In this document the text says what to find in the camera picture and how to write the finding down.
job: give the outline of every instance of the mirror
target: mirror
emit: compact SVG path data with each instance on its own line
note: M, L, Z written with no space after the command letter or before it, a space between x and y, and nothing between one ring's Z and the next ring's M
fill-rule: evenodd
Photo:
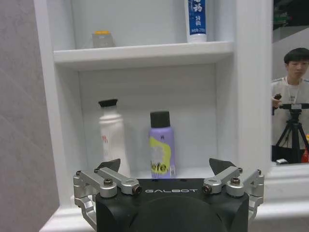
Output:
M309 1L274 0L272 162L308 163Z

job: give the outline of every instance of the black spray can cap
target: black spray can cap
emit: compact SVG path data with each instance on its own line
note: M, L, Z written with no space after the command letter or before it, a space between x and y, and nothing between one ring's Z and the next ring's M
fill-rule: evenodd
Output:
M170 127L169 111L151 112L150 123L152 128Z
M104 107L116 106L117 101L118 99L109 99L109 100L99 101L98 103L101 106L101 108L104 108Z

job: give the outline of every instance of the blue toothpaste label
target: blue toothpaste label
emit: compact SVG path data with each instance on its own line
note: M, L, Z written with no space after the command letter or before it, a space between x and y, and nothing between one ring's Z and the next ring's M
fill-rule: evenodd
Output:
M188 0L190 35L206 34L206 0Z

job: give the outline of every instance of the yellow jar lid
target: yellow jar lid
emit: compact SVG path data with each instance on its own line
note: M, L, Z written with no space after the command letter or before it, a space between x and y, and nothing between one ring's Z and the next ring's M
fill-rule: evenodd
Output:
M108 30L97 30L95 31L95 35L109 35L110 32Z

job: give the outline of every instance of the small jar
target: small jar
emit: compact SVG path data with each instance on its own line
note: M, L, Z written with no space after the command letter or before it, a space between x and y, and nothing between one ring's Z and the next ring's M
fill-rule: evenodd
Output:
M97 30L92 34L92 42L94 48L115 46L112 35L108 30Z

